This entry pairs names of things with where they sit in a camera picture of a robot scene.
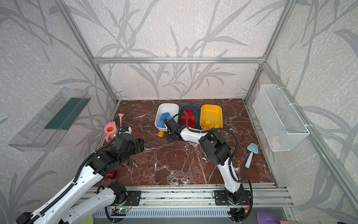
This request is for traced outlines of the blue lego brick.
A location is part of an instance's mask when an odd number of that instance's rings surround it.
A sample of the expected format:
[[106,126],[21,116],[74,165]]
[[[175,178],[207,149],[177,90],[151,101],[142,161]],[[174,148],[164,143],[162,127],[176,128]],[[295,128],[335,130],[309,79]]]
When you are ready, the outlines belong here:
[[161,118],[167,118],[167,117],[170,117],[170,114],[169,113],[163,113],[161,114]]
[[166,125],[165,125],[165,120],[164,120],[164,119],[160,119],[160,120],[159,120],[158,127],[159,127],[159,128],[165,128],[165,127],[166,127]]

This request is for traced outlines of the small red lego brick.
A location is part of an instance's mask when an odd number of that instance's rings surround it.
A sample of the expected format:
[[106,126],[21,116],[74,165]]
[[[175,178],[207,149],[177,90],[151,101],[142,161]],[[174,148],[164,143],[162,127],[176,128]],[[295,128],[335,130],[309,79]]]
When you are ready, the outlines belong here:
[[195,121],[196,121],[196,118],[195,118],[194,116],[190,116],[189,119],[190,119],[191,122],[195,122]]

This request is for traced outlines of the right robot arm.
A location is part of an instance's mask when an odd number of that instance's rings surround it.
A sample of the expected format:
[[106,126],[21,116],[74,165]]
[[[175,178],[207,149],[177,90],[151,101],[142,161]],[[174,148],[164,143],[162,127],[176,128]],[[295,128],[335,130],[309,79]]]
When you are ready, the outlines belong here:
[[[233,131],[226,128],[213,128],[210,130],[192,129],[188,126],[179,125],[174,119],[165,120],[165,125],[168,129],[166,137],[169,142],[189,141],[200,144],[209,161],[218,167],[224,181],[228,200],[231,204],[237,205],[241,200],[245,200],[252,205],[253,192],[251,181],[248,177],[244,177],[244,179],[248,180],[250,187],[250,194],[248,197],[245,197],[243,180],[238,179],[232,164],[239,146],[238,138]],[[234,136],[235,149],[233,153],[231,153],[231,147],[220,131],[229,132]]]

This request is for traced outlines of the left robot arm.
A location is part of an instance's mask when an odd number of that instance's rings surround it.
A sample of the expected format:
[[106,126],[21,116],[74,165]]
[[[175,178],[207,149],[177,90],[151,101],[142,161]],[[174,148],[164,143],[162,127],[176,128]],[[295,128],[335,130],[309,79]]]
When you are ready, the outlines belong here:
[[93,198],[75,206],[75,203],[95,183],[116,170],[132,155],[144,151],[144,140],[131,134],[131,128],[117,131],[114,139],[90,154],[80,165],[75,177],[47,203],[33,212],[24,212],[18,224],[75,224],[99,209],[121,204],[128,198],[126,188],[119,182],[109,184]]

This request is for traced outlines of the white rectangular container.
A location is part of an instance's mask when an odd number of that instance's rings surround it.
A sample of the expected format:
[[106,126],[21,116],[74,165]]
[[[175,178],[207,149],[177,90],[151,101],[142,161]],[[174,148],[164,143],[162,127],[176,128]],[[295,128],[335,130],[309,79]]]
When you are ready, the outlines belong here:
[[165,127],[165,128],[158,127],[159,120],[161,118],[161,114],[163,114],[163,113],[169,113],[170,117],[173,117],[174,115],[179,113],[179,106],[175,103],[163,103],[163,104],[159,105],[159,107],[158,107],[155,122],[154,122],[155,127],[159,131],[167,132],[167,127]]

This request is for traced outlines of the teal rectangular container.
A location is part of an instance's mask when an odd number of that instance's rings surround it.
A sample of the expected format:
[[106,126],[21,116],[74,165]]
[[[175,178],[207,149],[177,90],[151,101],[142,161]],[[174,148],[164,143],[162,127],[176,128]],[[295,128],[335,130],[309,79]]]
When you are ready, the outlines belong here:
[[196,118],[196,127],[195,129],[200,129],[200,108],[196,105],[182,105],[179,109],[179,113],[183,113],[183,111],[186,111],[186,110],[194,110],[194,114],[193,115],[189,115],[190,116],[194,116]]

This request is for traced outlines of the pink watering can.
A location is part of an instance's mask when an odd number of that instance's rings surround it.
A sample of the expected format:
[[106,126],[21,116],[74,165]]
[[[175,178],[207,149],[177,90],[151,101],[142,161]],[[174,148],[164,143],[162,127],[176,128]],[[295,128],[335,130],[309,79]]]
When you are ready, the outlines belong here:
[[[124,117],[124,114],[117,114],[119,116],[119,127],[122,126],[122,119]],[[115,138],[115,135],[117,133],[117,126],[116,126],[116,122],[113,121],[113,122],[110,122],[108,123],[105,127],[104,127],[104,132],[106,133],[106,138],[105,138],[105,141],[108,143],[110,142],[111,140],[113,140]]]

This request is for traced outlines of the red metallic can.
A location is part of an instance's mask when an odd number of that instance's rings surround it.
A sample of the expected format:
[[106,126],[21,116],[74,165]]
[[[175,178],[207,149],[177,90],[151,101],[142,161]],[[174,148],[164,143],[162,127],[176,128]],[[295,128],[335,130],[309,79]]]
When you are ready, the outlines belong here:
[[117,177],[117,170],[112,170],[109,174],[106,175],[105,178],[107,179],[116,179]]

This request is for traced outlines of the yellow rectangular container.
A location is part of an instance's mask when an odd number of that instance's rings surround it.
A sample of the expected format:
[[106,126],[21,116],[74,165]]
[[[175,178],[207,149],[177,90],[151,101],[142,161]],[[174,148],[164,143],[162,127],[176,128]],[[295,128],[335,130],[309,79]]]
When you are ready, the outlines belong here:
[[223,127],[223,115],[222,108],[218,105],[203,105],[200,112],[200,127],[202,129],[202,124],[205,120],[211,120],[211,129],[215,128],[215,124],[219,124],[220,127]]

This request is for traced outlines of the light blue toy shovel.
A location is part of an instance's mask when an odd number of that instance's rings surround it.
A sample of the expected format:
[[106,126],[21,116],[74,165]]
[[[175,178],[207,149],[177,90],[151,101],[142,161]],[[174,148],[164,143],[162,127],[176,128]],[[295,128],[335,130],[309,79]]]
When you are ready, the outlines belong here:
[[253,155],[258,154],[258,146],[255,143],[251,143],[247,146],[247,150],[250,152],[250,154],[249,154],[248,159],[245,163],[245,168],[249,169],[251,162],[252,162]]

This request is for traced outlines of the purple object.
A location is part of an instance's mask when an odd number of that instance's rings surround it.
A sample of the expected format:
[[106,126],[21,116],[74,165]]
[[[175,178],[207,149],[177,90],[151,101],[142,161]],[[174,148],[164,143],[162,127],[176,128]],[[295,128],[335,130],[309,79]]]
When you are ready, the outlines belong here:
[[257,223],[258,224],[280,224],[280,220],[278,220],[273,214],[267,212],[257,212]]

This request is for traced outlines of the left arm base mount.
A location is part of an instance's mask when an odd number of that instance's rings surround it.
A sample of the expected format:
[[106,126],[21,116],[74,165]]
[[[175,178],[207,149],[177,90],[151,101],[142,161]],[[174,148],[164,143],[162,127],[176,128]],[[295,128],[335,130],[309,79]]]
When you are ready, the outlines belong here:
[[142,191],[127,191],[127,198],[121,203],[121,206],[139,206]]

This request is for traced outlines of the clear plastic wall shelf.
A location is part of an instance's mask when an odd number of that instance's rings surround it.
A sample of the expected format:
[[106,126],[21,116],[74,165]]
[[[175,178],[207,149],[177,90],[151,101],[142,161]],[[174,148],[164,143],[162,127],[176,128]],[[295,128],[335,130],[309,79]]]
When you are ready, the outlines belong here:
[[21,152],[52,152],[90,101],[88,91],[62,88],[8,145]]

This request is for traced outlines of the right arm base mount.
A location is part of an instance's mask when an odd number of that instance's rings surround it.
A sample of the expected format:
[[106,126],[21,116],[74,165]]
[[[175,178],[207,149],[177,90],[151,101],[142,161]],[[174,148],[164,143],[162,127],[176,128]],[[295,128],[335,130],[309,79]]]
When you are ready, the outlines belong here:
[[217,206],[250,206],[252,202],[252,195],[249,190],[244,190],[241,198],[238,202],[232,203],[228,198],[228,194],[225,190],[215,190],[212,193],[212,196]]

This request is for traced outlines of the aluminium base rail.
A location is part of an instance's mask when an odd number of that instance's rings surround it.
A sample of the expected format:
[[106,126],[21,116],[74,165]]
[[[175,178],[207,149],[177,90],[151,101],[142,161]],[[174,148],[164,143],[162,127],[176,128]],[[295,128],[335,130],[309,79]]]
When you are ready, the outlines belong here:
[[115,218],[137,217],[227,217],[233,209],[283,209],[290,216],[295,206],[286,188],[273,183],[252,184],[253,203],[246,206],[217,206],[212,196],[224,190],[222,184],[188,186],[132,186],[127,191],[142,191],[139,206],[110,205],[108,211]]

